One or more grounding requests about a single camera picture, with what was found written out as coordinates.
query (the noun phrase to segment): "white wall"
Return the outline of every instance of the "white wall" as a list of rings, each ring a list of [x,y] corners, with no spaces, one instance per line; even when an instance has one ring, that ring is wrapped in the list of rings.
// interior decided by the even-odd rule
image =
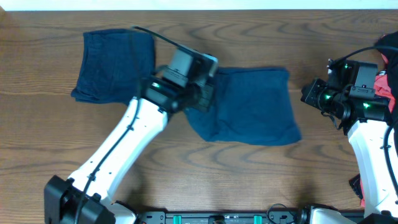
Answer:
[[[398,0],[0,0],[6,11],[398,9]]]

